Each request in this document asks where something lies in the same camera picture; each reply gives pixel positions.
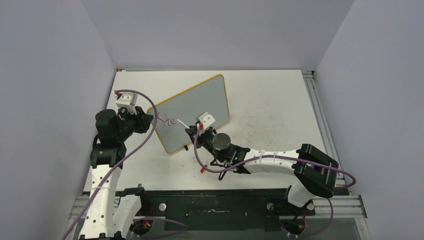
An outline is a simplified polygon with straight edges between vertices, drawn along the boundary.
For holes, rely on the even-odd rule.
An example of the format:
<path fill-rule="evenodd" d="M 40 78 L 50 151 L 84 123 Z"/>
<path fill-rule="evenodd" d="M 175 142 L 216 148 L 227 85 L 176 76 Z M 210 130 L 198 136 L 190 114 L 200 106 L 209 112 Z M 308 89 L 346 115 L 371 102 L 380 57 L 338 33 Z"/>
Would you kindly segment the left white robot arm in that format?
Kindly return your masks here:
<path fill-rule="evenodd" d="M 79 232 L 80 240 L 124 240 L 135 215 L 149 210 L 149 201 L 136 187 L 114 208 L 116 188 L 126 156 L 125 141 L 133 134 L 144 134 L 154 119 L 139 106 L 131 113 L 121 107 L 118 111 L 104 109 L 95 116 L 97 135 L 90 154 L 90 204 Z"/>

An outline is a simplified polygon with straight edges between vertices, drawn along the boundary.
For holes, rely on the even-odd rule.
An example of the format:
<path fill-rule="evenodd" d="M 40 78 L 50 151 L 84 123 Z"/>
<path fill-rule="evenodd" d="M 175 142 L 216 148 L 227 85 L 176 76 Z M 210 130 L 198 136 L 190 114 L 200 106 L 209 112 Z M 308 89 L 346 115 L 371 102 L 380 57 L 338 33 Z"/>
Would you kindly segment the red white marker pen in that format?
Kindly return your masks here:
<path fill-rule="evenodd" d="M 190 127 L 188 125 L 186 125 L 182 120 L 180 120 L 179 118 L 176 119 L 185 129 L 189 129 Z"/>

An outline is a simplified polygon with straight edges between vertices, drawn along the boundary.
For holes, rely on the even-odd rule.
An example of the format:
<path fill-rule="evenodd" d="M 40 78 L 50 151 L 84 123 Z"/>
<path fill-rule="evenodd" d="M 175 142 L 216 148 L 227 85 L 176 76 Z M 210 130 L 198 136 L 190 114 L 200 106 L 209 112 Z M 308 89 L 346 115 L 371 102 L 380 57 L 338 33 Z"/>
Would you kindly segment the red marker cap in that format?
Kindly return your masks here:
<path fill-rule="evenodd" d="M 204 165 L 204 167 L 201 168 L 200 172 L 203 174 L 206 170 L 206 168 L 208 167 L 207 164 Z"/>

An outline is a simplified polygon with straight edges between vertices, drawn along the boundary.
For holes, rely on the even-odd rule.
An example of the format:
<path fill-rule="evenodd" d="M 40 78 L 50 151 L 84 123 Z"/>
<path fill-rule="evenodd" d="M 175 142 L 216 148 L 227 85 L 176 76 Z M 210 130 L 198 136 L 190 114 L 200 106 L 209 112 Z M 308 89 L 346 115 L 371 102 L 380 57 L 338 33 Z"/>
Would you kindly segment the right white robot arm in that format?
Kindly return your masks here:
<path fill-rule="evenodd" d="M 194 149 L 205 149 L 213 157 L 211 165 L 218 166 L 221 176 L 236 174 L 275 173 L 290 175 L 297 182 L 288 187 L 283 209 L 296 214 L 314 197 L 332 198 L 336 188 L 339 164 L 311 144 L 286 151 L 255 150 L 231 142 L 229 135 L 189 126 L 184 130 Z"/>

